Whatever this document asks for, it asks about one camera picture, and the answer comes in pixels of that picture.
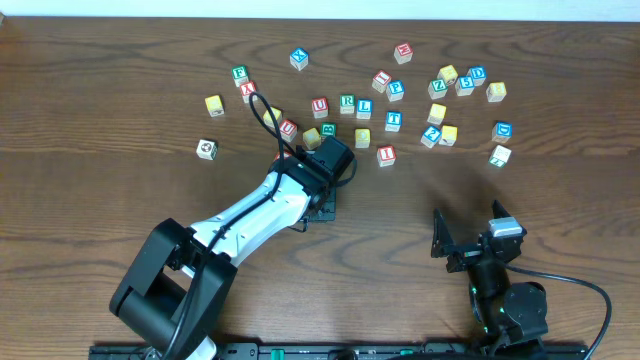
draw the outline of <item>wooden table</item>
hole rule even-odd
[[[398,65],[394,45],[415,55]],[[326,96],[338,138],[358,149],[358,174],[338,219],[283,231],[240,267],[219,330],[266,342],[422,341],[474,326],[466,274],[431,259],[432,211],[458,241],[486,229],[499,199],[528,229],[514,264],[603,286],[614,316],[597,359],[637,358],[640,342],[640,67],[637,24],[8,18],[0,29],[0,357],[85,358],[98,342],[139,338],[108,302],[149,231],[173,217],[208,218],[252,191],[276,152],[242,102],[231,67],[301,130]],[[302,72],[289,53],[302,46]],[[453,148],[420,144],[428,81],[453,64],[484,65],[508,95],[453,89]],[[406,95],[371,88],[387,70]],[[370,121],[339,115],[338,96],[371,98]],[[204,98],[220,94],[211,119]],[[387,110],[400,133],[384,132]],[[487,163],[491,129],[513,123],[512,158]],[[219,141],[199,159],[200,138]],[[295,142],[301,143],[301,135]],[[398,160],[379,168],[376,147]],[[538,281],[512,274],[513,281]],[[599,295],[540,280],[545,339],[591,343]]]

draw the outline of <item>black cable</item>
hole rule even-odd
[[[543,272],[538,272],[533,270],[520,269],[508,264],[502,264],[502,265],[504,266],[505,269],[511,270],[513,272],[517,272],[520,274],[537,276],[545,279],[566,281],[568,283],[582,285],[582,286],[588,287],[589,289],[595,290],[597,293],[602,295],[602,297],[604,298],[604,302],[607,305],[607,312],[604,316],[604,322],[602,323],[602,327],[600,328],[600,332],[598,333],[598,336],[596,336],[596,339],[593,341],[593,344],[591,344],[591,346],[589,347],[589,351],[587,351],[587,354],[583,358],[583,360],[588,360],[591,357],[591,355],[593,355],[593,353],[596,351],[596,348],[598,347],[598,345],[600,345],[602,338],[604,338],[604,335],[606,334],[607,329],[609,328],[609,323],[611,322],[611,312],[613,310],[613,306],[611,305],[611,299],[609,298],[609,295],[607,294],[607,292],[604,291],[602,288],[600,288],[598,285],[590,283],[588,281],[571,278],[567,276],[556,275],[556,274],[548,274],[548,273],[543,273]]]
[[[273,133],[267,127],[267,125],[264,123],[264,120],[262,120],[260,115],[258,115],[258,112],[256,111],[253,105],[254,96],[257,96],[262,101],[264,106],[267,108],[269,115],[271,115],[271,119],[274,123],[274,128],[276,130],[275,133]],[[227,230],[229,230],[231,226],[233,226],[236,222],[238,222],[247,214],[257,209],[259,206],[261,206],[268,200],[273,199],[273,196],[276,194],[276,192],[278,191],[278,188],[280,187],[280,181],[282,180],[282,172],[284,171],[284,145],[283,144],[286,144],[282,140],[282,134],[280,133],[280,126],[276,120],[276,117],[273,114],[273,111],[271,110],[271,106],[262,95],[258,94],[257,92],[252,92],[249,95],[249,104],[251,106],[251,111],[253,112],[253,115],[256,117],[256,119],[258,119],[258,122],[278,140],[278,150],[280,153],[280,159],[279,159],[280,161],[278,161],[279,166],[278,166],[276,181],[273,185],[273,189],[271,189],[271,191],[269,192],[269,194],[267,194],[267,196],[263,197],[262,199],[260,199],[259,201],[257,201],[256,203],[254,203],[253,205],[245,209],[243,212],[233,217],[226,224],[220,226],[218,231],[215,233],[215,235],[209,242],[209,245],[207,245],[207,248],[204,250],[204,253],[202,254],[202,259],[200,261],[200,264],[193,274],[193,279],[191,280],[191,284],[189,285],[189,290],[187,290],[187,294],[185,295],[184,306],[182,307],[182,311],[180,312],[178,323],[176,324],[176,328],[173,331],[173,335],[171,336],[171,341],[169,342],[169,346],[167,347],[167,350],[164,352],[162,360],[169,360],[173,356],[172,353],[176,346],[176,339],[178,339],[178,337],[180,336],[180,333],[182,332],[182,328],[184,327],[184,322],[189,314],[189,310],[191,309],[191,304],[193,303],[193,296],[198,290],[198,288],[200,287],[200,279],[202,278],[202,273],[204,273],[204,268],[209,262],[209,257],[211,256],[211,251],[213,250],[213,247],[215,246],[215,244],[218,242],[218,240],[220,240],[220,238],[222,238],[222,236],[224,236]]]

